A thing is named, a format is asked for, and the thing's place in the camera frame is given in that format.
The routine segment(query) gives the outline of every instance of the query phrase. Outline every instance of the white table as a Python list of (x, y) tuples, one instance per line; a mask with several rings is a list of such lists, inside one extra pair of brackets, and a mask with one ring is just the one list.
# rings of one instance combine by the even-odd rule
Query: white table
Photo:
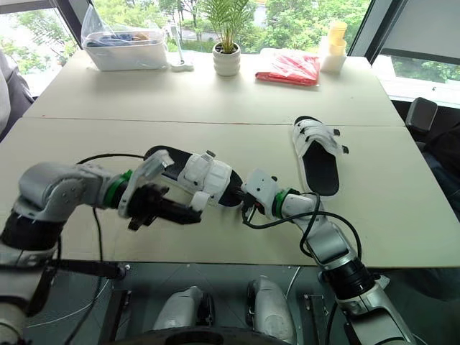
[(364, 57), (349, 57), (341, 75), (321, 74), (312, 88), (257, 81), (258, 55), (222, 78), (211, 54), (195, 54), (193, 72), (101, 72), (77, 52), (26, 117), (244, 124), (293, 124), (301, 115), (331, 125), (404, 126)]
[[(0, 223), (17, 196), (17, 181), (41, 161), (68, 164), (104, 152), (143, 154), (165, 144), (192, 152), (212, 150), (243, 177), (256, 167), (278, 176), (282, 187), (300, 189), (290, 126), (184, 124), (140, 121), (22, 119), (0, 144)], [(341, 190), (325, 202), (355, 225), (363, 259), (371, 267), (460, 266), (460, 229), (441, 189), (413, 143), (399, 127), (340, 126), (339, 141), (350, 149), (339, 161)], [(139, 161), (110, 158), (113, 171)], [(191, 196), (175, 189), (178, 201)], [(100, 211), (107, 259), (153, 262), (217, 262), (312, 265), (298, 250), (299, 230), (283, 224), (254, 230), (235, 209), (208, 207), (201, 224), (179, 226), (156, 220), (137, 233), (115, 211)], [(354, 243), (345, 225), (345, 234)], [(63, 256), (96, 259), (97, 236), (89, 207), (70, 217)]]

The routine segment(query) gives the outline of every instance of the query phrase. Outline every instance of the slipper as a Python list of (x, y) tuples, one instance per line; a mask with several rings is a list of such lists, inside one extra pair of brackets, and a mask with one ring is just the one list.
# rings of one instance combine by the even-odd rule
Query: slipper
[(337, 144), (334, 135), (339, 136), (340, 132), (313, 117), (301, 116), (295, 120), (293, 143), (302, 182), (306, 190), (320, 196), (334, 196), (339, 191), (336, 156), (348, 153), (346, 147)]
[(208, 194), (211, 205), (233, 207), (242, 202), (242, 179), (229, 165), (215, 160), (214, 153), (206, 151), (197, 155), (160, 145), (149, 149), (144, 160), (159, 150), (167, 150), (174, 161), (173, 165), (166, 167), (162, 175), (181, 188), (192, 194)]

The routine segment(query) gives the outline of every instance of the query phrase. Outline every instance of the window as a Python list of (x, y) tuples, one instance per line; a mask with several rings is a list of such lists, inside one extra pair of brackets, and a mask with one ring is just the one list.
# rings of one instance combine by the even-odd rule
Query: window
[[(168, 22), (181, 28), (183, 48), (211, 52), (217, 35), (199, 12), (200, 0), (95, 0), (107, 24), (163, 27)], [(348, 24), (345, 40), (351, 45), (369, 7), (370, 0), (257, 0), (251, 2), (253, 20), (241, 30), (237, 43), (242, 52), (258, 53), (264, 47), (292, 48), (317, 52), (329, 22)], [(175, 42), (168, 39), (174, 51)]]
[(78, 49), (57, 9), (0, 14), (0, 47), (38, 96)]
[(460, 107), (460, 65), (379, 55), (372, 68), (392, 98), (413, 101), (423, 97)]

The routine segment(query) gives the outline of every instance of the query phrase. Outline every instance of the white flower pot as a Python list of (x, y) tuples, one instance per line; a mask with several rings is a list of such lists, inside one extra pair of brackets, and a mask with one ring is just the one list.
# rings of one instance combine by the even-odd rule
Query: white flower pot
[(216, 50), (218, 45), (220, 45), (220, 43), (215, 45), (213, 48), (214, 69), (217, 74), (224, 77), (237, 74), (239, 72), (239, 60), (242, 50), (239, 48), (238, 44), (234, 43), (236, 52), (233, 52), (232, 54), (223, 54)]

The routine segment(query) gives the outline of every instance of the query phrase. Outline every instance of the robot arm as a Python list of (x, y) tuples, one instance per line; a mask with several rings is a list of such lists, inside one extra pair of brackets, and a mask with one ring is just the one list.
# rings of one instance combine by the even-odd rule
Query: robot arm
[(40, 163), (23, 174), (20, 197), (0, 236), (0, 342), (15, 344), (21, 339), (47, 261), (77, 206), (115, 208), (131, 219), (132, 230), (150, 225), (156, 217), (179, 224), (201, 221), (201, 209), (164, 198), (168, 189), (152, 183), (171, 164), (163, 150), (133, 173), (114, 174), (91, 163)]
[[(270, 219), (311, 212), (316, 204), (313, 195), (281, 190), (262, 170), (255, 170), (249, 176), (243, 190), (248, 194), (243, 211), (257, 205)], [(293, 223), (305, 232), (310, 218), (297, 218)], [(326, 216), (317, 216), (306, 243), (346, 316), (349, 325), (346, 333), (351, 344), (390, 344), (390, 341), (416, 344), (401, 315), (336, 224)]]

